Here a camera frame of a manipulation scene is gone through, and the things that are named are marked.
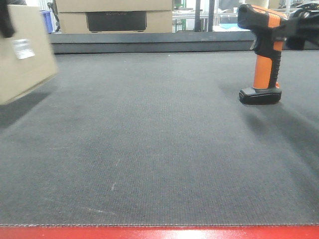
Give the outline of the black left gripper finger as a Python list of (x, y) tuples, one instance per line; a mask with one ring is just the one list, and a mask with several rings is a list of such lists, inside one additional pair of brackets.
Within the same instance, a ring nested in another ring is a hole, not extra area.
[(0, 31), (4, 38), (11, 38), (15, 34), (5, 0), (0, 0)]

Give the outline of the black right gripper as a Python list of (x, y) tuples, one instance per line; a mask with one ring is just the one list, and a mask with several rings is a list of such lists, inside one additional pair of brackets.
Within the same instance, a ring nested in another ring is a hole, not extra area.
[(319, 46), (319, 11), (297, 10), (273, 29), (272, 40), (284, 41), (292, 50), (304, 50), (306, 42)]

